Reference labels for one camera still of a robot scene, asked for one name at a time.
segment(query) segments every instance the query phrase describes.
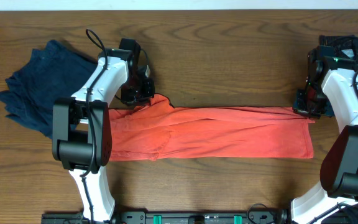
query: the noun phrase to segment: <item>navy towel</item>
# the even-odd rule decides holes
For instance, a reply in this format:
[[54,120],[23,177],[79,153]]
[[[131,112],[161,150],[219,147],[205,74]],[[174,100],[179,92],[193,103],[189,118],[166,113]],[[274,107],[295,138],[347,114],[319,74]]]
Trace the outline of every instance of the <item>navy towel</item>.
[[6,79],[9,90],[0,92],[6,117],[52,138],[53,102],[79,90],[95,69],[56,40],[44,50],[33,49],[27,65]]

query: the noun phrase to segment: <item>folded cloth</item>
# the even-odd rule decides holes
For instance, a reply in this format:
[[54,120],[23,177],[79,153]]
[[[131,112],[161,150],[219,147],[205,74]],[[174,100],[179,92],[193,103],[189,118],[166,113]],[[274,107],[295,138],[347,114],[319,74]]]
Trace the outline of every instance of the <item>folded cloth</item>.
[[0,100],[10,118],[24,127],[52,138],[53,103],[79,90],[96,69],[96,64],[51,40],[44,50],[33,49],[30,61],[6,79],[9,91]]
[[312,120],[291,108],[174,108],[162,95],[134,110],[109,110],[110,160],[197,157],[312,158]]

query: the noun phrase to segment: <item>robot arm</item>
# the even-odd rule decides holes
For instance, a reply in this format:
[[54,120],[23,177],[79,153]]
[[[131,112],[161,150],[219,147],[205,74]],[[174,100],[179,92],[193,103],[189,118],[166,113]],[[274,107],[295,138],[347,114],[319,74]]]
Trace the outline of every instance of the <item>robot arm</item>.
[[339,203],[358,203],[358,64],[325,45],[308,58],[308,84],[298,90],[294,109],[315,117],[332,116],[333,110],[340,135],[321,165],[320,182],[292,201],[291,216],[297,223],[320,223],[338,211]]
[[[53,156],[74,178],[85,208],[83,216],[97,222],[110,220],[115,206],[105,169],[112,147],[108,106],[120,88],[121,101],[127,105],[146,103],[154,96],[148,65],[137,67],[140,46],[135,40],[122,39],[118,49],[107,50],[106,67],[102,53],[96,70],[84,86],[71,98],[57,99],[53,106]],[[88,114],[86,96],[95,80],[88,99],[91,111]],[[94,157],[93,139],[88,134],[90,125],[88,132],[70,129],[71,124],[88,124],[89,116],[92,116],[96,138]],[[85,182],[82,175],[87,169],[91,172]]]

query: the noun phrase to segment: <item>table surface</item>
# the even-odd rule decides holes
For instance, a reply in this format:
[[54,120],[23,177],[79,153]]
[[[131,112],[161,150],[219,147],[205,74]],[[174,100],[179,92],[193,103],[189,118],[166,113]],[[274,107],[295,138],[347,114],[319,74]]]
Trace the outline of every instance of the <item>table surface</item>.
[[[0,12],[0,91],[50,39],[96,57],[86,28],[106,46],[136,39],[150,57],[157,92],[175,106],[291,106],[318,36],[358,35],[358,11]],[[51,141],[6,114],[0,102],[0,223],[39,223],[44,212],[81,210]],[[319,180],[338,136],[336,120],[322,118],[310,133],[314,159],[110,162],[110,190],[120,207],[150,211],[285,208]]]

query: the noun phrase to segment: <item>red cloth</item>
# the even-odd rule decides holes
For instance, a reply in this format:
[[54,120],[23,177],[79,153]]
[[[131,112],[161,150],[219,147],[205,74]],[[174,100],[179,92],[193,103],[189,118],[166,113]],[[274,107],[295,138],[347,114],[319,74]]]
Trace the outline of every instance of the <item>red cloth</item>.
[[114,161],[313,157],[308,124],[314,121],[291,108],[173,108],[155,95],[149,106],[109,115]]

